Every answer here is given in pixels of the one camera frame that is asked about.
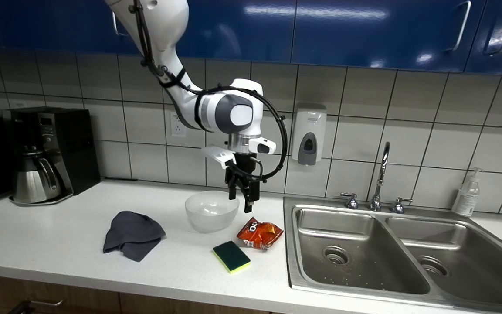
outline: glass bowl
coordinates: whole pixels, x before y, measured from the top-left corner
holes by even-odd
[[[238,214],[240,200],[227,192],[203,192],[186,200],[187,218],[203,233],[229,226]]]

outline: stainless steel sink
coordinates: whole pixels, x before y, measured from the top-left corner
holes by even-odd
[[[475,221],[285,202],[294,288],[502,312],[502,240]]]

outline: backsplash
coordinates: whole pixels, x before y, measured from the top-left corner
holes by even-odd
[[[502,212],[502,76],[184,59],[199,85],[254,78],[292,131],[301,104],[325,104],[323,160],[295,162],[264,192],[372,195],[381,153],[391,141],[383,200],[414,199],[450,207],[468,169],[480,167],[478,211]],[[22,106],[88,108],[102,172],[109,178],[226,186],[224,171],[201,155],[226,136],[186,129],[137,55],[74,55],[0,50],[0,115]],[[267,137],[280,141],[274,118]],[[280,155],[266,157],[273,169]]]

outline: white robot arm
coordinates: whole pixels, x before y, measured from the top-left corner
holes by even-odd
[[[240,186],[247,197],[247,212],[252,211],[254,200],[260,195],[260,179],[267,181],[285,164],[288,150],[285,117],[280,117],[264,97],[259,82],[236,78],[231,85],[210,90],[193,82],[177,52],[177,43],[189,22],[187,0],[107,0],[107,3],[145,55],[144,66],[158,76],[175,101],[180,120],[193,129],[222,131],[231,136],[229,150],[205,148],[205,153],[227,169],[231,197],[236,197]],[[280,124],[283,157],[273,172],[255,176],[255,155],[276,150],[274,141],[262,137],[264,104]]]

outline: gray cloth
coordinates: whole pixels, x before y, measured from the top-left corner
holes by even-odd
[[[165,237],[161,223],[140,212],[123,211],[112,219],[105,253],[121,249],[130,260],[142,261]]]

